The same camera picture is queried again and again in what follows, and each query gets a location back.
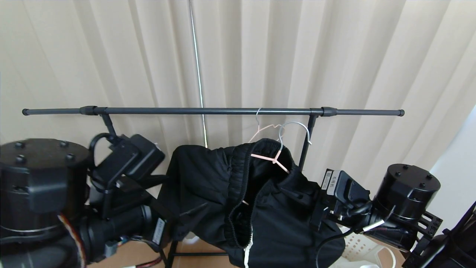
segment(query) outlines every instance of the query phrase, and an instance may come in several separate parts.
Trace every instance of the horizontal bar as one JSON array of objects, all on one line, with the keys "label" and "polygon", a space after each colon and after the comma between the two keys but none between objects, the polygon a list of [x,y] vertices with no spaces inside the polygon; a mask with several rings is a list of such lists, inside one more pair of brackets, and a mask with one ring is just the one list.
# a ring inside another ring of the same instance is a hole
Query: horizontal bar
[{"label": "horizontal bar", "polygon": [[[256,114],[258,108],[115,108],[85,106],[68,109],[23,109],[24,115],[33,114]],[[262,108],[259,114],[274,115],[392,115],[403,116],[403,110],[339,110],[332,107],[322,108]]]},{"label": "horizontal bar", "polygon": [[226,252],[176,252],[174,256],[182,257],[204,257],[204,256],[228,256]]}]

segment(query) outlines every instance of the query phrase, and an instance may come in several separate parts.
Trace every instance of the clothes hanger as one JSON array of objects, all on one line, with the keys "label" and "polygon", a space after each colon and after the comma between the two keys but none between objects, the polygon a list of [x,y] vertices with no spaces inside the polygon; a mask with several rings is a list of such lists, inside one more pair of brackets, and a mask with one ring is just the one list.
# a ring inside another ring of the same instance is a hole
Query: clothes hanger
[{"label": "clothes hanger", "polygon": [[280,124],[277,124],[277,125],[271,124],[271,125],[267,125],[267,126],[265,126],[265,127],[263,127],[263,128],[260,129],[260,128],[259,128],[259,120],[258,120],[259,110],[261,110],[261,108],[259,108],[258,111],[256,112],[256,122],[258,122],[258,130],[257,130],[256,133],[251,137],[251,139],[248,141],[248,143],[250,143],[250,142],[256,137],[256,135],[258,135],[258,133],[259,133],[260,131],[265,130],[265,129],[271,127],[271,126],[272,126],[273,128],[277,128],[277,127],[281,126]]},{"label": "clothes hanger", "polygon": [[284,126],[287,125],[287,124],[299,124],[300,126],[304,127],[306,129],[306,132],[307,132],[307,142],[309,144],[312,145],[311,143],[311,140],[310,140],[310,133],[309,133],[309,130],[307,129],[307,127],[302,124],[301,122],[296,122],[296,121],[291,121],[291,122],[286,122],[284,124],[281,125],[281,127],[279,128],[279,142],[281,143],[281,147],[279,148],[279,151],[278,153],[276,154],[276,156],[274,158],[271,158],[271,157],[266,157],[266,156],[262,156],[262,155],[257,155],[257,154],[251,154],[252,157],[256,157],[256,158],[260,158],[260,159],[264,159],[264,160],[268,160],[268,161],[271,161],[273,162],[273,164],[277,164],[278,166],[280,166],[286,173],[289,174],[289,170],[284,167],[279,161],[278,161],[278,157],[279,155],[281,154],[281,151],[283,150],[283,135],[282,135],[282,131],[284,129]]}]

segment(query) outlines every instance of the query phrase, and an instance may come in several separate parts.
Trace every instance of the barcode sticker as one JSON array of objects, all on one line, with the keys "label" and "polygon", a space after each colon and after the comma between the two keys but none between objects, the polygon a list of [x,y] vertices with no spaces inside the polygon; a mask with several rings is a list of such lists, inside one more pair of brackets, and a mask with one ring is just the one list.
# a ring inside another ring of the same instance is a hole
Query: barcode sticker
[{"label": "barcode sticker", "polygon": [[324,176],[324,181],[322,182],[322,190],[326,190],[327,187],[329,186],[329,180],[331,176],[332,176],[332,170],[327,171],[326,175]]},{"label": "barcode sticker", "polygon": [[164,232],[165,221],[161,218],[157,220],[157,225],[155,225],[154,236],[152,237],[152,242],[160,245],[160,239],[162,238],[162,233]]},{"label": "barcode sticker", "polygon": [[327,188],[327,194],[329,196],[334,195],[334,191],[336,190],[337,186],[337,181],[339,180],[340,172],[341,170],[335,170],[334,172],[332,172],[332,176],[329,182],[329,188]]}]

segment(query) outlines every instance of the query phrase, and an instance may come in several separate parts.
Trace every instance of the laundry basket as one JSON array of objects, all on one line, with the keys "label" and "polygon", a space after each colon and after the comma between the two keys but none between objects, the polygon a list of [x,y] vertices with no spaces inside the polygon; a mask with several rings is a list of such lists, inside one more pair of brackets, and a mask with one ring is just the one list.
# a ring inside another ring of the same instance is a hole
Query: laundry basket
[{"label": "laundry basket", "polygon": [[[344,233],[349,230],[347,227],[340,227],[340,230]],[[375,263],[382,268],[382,261],[378,255],[381,250],[387,250],[392,258],[393,264],[390,266],[391,268],[395,268],[396,266],[396,258],[395,254],[389,248],[379,245],[376,242],[370,240],[364,235],[359,234],[351,234],[346,236],[346,249],[342,254],[342,257],[346,258],[349,261],[360,261],[366,260],[371,263]]]}]

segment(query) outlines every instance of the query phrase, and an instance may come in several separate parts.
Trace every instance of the curtain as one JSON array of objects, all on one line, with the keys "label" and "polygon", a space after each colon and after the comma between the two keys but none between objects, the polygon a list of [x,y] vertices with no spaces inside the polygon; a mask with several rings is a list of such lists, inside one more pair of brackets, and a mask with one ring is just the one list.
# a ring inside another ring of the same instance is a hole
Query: curtain
[{"label": "curtain", "polygon": [[[317,119],[304,174],[321,181],[326,168],[343,169],[375,193],[390,164],[431,169],[475,106],[474,14],[474,1],[2,1],[1,142],[87,145],[106,131],[99,117],[23,108],[405,109]],[[248,142],[258,127],[251,115],[111,118],[119,134],[142,134],[167,156],[203,145],[204,126],[212,149]],[[286,126],[296,162],[304,137]]]}]

